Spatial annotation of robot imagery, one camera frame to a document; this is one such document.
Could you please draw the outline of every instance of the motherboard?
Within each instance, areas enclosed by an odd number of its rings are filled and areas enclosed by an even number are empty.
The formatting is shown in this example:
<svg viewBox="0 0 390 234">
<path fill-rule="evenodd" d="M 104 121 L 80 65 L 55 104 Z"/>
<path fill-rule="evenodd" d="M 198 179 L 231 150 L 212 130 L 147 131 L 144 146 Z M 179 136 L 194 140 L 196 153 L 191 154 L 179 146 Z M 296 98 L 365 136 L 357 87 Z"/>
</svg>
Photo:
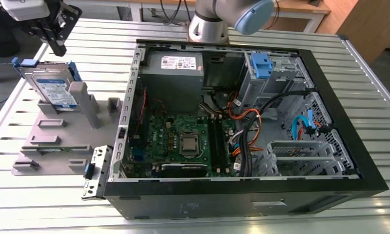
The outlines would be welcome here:
<svg viewBox="0 0 390 234">
<path fill-rule="evenodd" d="M 147 146 L 134 148 L 132 177 L 231 176 L 230 136 L 234 120 L 222 117 L 156 115 Z"/>
</svg>

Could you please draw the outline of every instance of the blue drive bay latch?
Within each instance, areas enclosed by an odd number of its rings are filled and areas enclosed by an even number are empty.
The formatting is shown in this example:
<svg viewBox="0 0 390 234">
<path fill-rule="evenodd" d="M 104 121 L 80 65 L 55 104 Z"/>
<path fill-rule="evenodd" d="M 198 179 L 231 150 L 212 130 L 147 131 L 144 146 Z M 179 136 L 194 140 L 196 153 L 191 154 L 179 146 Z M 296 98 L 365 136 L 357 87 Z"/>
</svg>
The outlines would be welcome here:
<svg viewBox="0 0 390 234">
<path fill-rule="evenodd" d="M 274 62 L 270 59 L 268 54 L 254 53 L 252 54 L 252 64 L 256 70 L 258 79 L 271 78 L 274 72 Z"/>
</svg>

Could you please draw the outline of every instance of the power supply label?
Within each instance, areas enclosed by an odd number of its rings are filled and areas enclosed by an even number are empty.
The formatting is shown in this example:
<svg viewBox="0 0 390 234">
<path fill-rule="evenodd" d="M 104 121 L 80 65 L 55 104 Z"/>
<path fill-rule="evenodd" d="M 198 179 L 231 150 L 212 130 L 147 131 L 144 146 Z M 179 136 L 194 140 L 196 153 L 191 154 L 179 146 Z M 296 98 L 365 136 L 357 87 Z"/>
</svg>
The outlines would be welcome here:
<svg viewBox="0 0 390 234">
<path fill-rule="evenodd" d="M 163 69 L 196 70 L 196 58 L 195 57 L 164 56 L 162 68 Z"/>
<path fill-rule="evenodd" d="M 36 82 L 56 108 L 70 110 L 78 107 L 78 102 L 67 90 L 68 84 L 63 79 L 38 79 Z"/>
</svg>

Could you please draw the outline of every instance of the slotted metal surface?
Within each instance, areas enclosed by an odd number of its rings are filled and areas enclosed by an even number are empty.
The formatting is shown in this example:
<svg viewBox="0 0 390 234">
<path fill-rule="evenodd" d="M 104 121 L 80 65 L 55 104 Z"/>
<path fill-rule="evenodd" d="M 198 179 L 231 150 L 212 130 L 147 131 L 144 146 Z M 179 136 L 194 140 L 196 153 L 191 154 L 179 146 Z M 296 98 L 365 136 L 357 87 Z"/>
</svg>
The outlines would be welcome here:
<svg viewBox="0 0 390 234">
<path fill-rule="evenodd" d="M 344 42 L 331 35 L 262 31 L 231 43 L 315 52 L 347 113 L 390 188 L 390 105 Z M 187 40 L 186 28 L 155 23 L 83 19 L 60 58 L 43 46 L 42 60 L 75 61 L 98 99 L 124 98 L 136 39 Z M 107 201 L 82 201 L 83 177 L 11 174 L 39 108 L 20 81 L 0 113 L 0 231 L 40 233 L 390 233 L 390 190 L 316 215 L 127 221 Z"/>
</svg>

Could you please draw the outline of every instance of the hard drive label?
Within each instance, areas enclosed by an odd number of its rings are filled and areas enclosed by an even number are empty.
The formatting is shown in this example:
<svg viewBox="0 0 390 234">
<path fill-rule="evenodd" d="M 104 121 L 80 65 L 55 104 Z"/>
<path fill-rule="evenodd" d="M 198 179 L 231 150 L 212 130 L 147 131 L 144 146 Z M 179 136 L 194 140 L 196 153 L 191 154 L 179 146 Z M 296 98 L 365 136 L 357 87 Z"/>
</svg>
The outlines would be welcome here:
<svg viewBox="0 0 390 234">
<path fill-rule="evenodd" d="M 38 79 L 38 86 L 58 108 L 70 110 L 78 107 L 78 102 L 67 90 L 67 82 L 62 79 Z"/>
</svg>

